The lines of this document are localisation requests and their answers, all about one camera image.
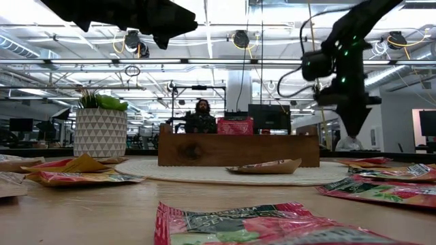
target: pillar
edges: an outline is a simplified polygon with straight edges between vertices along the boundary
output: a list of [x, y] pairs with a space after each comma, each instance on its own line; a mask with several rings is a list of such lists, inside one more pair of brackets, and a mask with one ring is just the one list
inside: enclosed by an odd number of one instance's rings
[[228, 71], [227, 106], [228, 112], [248, 112], [248, 105], [252, 103], [251, 70]]

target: potted plant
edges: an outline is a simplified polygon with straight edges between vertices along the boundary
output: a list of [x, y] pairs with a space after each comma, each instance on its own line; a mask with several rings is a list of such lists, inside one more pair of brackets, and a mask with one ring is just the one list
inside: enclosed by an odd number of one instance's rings
[[119, 157], [125, 154], [128, 104], [96, 90], [80, 90], [74, 156]]

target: person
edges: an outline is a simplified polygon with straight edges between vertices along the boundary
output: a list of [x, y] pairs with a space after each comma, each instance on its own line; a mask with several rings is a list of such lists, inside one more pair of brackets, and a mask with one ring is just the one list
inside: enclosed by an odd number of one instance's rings
[[355, 135], [348, 135], [347, 137], [340, 139], [336, 145], [336, 151], [352, 151], [352, 150], [364, 150], [360, 140]]
[[211, 107], [205, 99], [200, 99], [196, 104], [196, 113], [193, 115], [193, 120], [185, 126], [192, 128], [192, 133], [217, 133], [217, 121], [211, 116]]

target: red box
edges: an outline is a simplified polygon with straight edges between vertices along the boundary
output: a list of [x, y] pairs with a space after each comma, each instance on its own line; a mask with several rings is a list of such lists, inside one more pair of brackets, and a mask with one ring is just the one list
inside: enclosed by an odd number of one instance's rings
[[253, 135], [253, 118], [225, 117], [218, 118], [218, 134]]

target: robotic arm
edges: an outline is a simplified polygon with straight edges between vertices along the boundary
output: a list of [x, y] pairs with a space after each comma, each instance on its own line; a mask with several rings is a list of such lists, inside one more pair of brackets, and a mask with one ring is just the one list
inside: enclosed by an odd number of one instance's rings
[[331, 86], [315, 90], [318, 105], [337, 105], [348, 135], [358, 135], [370, 108], [382, 99], [370, 97], [364, 89], [366, 75], [363, 69], [363, 51], [372, 46], [364, 38], [375, 24], [402, 0], [368, 0], [354, 6], [333, 25], [331, 34], [322, 42], [321, 50], [306, 52], [302, 57], [305, 80], [330, 76]]
[[41, 0], [65, 21], [87, 32], [91, 21], [114, 24], [121, 30], [139, 29], [161, 49], [170, 38], [197, 29], [196, 15], [170, 0]]

